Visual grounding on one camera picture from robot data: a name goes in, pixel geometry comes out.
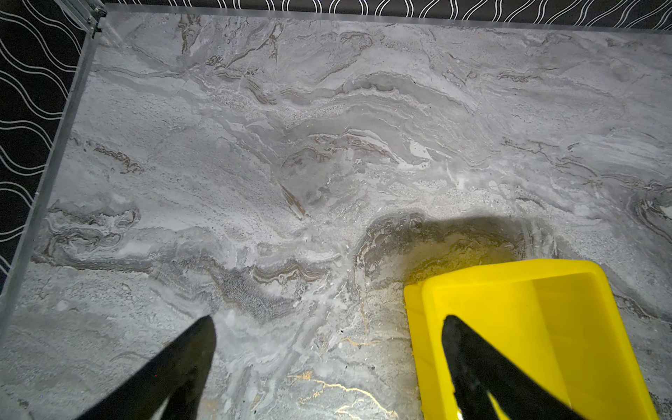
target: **yellow container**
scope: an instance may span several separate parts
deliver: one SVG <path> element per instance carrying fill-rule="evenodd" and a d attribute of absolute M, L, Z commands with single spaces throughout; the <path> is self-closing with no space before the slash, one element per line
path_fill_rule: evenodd
<path fill-rule="evenodd" d="M 404 296 L 425 420 L 458 418 L 441 344 L 450 314 L 586 419 L 658 418 L 595 263 L 479 265 L 406 286 Z"/>

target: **wavy line pattern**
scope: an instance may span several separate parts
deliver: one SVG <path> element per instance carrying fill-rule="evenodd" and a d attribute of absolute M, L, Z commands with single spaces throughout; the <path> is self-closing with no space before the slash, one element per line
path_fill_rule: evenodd
<path fill-rule="evenodd" d="M 2 292 L 28 225 L 86 32 L 49 0 L 4 0 L 0 21 Z"/>
<path fill-rule="evenodd" d="M 276 10 L 274 0 L 203 0 L 206 7 L 234 9 Z M 466 12 L 462 20 L 491 22 L 514 22 L 526 24 L 556 24 L 571 26 L 604 26 L 669 30 L 672 7 L 664 2 L 646 2 L 646 7 L 637 7 L 641 0 L 379 0 L 375 8 L 369 8 L 367 0 L 282 0 L 281 11 L 313 11 L 315 13 L 347 13 L 374 16 L 430 17 L 460 19 L 460 6 Z M 107 3 L 140 4 L 140 0 L 105 0 Z M 190 0 L 146 0 L 145 4 L 168 6 L 191 6 Z M 612 14 L 622 9 L 618 22 L 610 21 Z"/>

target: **gray marble surface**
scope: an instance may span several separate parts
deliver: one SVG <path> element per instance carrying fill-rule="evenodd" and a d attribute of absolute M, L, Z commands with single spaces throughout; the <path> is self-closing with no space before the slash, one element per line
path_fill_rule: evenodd
<path fill-rule="evenodd" d="M 564 257 L 669 419 L 671 77 L 660 35 L 111 13 L 2 418 L 74 417 L 210 313 L 201 418 L 421 419 L 404 282 Z"/>

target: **metal edge strip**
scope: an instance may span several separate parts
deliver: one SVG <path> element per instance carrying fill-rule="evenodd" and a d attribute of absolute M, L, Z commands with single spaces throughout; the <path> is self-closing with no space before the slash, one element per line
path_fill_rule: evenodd
<path fill-rule="evenodd" d="M 476 20 L 432 19 L 427 17 L 397 17 L 351 15 L 347 13 L 311 13 L 303 11 L 268 11 L 254 9 L 223 9 L 218 7 L 184 7 L 167 5 L 141 5 L 105 3 L 108 12 L 121 11 L 133 13 L 172 13 L 196 15 L 223 15 L 242 17 L 266 17 L 270 19 L 302 19 L 302 20 L 341 20 L 353 22 L 378 22 L 382 24 L 420 24 L 436 26 L 457 26 L 461 28 L 492 28 L 492 29 L 532 29 L 532 30 L 562 30 L 586 32 L 617 32 L 636 34 L 672 34 L 669 30 L 651 30 L 635 28 L 611 28 L 606 26 L 569 26 L 569 25 L 541 25 L 505 22 L 485 22 Z"/>
<path fill-rule="evenodd" d="M 79 101 L 86 86 L 87 76 L 93 62 L 93 55 L 98 45 L 99 37 L 92 38 L 91 34 L 86 36 L 82 53 L 77 63 L 77 72 L 70 88 L 70 95 L 65 104 L 63 118 L 58 125 L 56 135 L 54 136 L 53 147 L 49 152 L 46 161 L 46 169 L 42 174 L 40 184 L 35 194 L 35 202 L 28 214 L 28 227 L 19 240 L 16 254 L 13 258 L 13 265 L 7 280 L 5 281 L 4 291 L 0 295 L 0 347 L 4 344 L 7 336 L 7 329 L 11 320 L 11 314 L 19 298 L 21 284 L 24 280 L 28 261 L 33 253 L 33 246 L 37 232 L 42 224 L 42 219 L 46 214 L 46 209 L 51 195 L 58 167 L 63 158 L 65 147 L 68 144 L 70 131 L 75 121 Z"/>

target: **marble pattern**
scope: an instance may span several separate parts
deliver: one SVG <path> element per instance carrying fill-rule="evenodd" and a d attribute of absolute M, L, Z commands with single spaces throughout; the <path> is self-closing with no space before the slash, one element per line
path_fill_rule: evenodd
<path fill-rule="evenodd" d="M 669 419 L 670 69 L 660 35 L 111 13 L 0 408 L 73 417 L 210 313 L 201 418 L 421 419 L 404 282 L 564 257 Z"/>

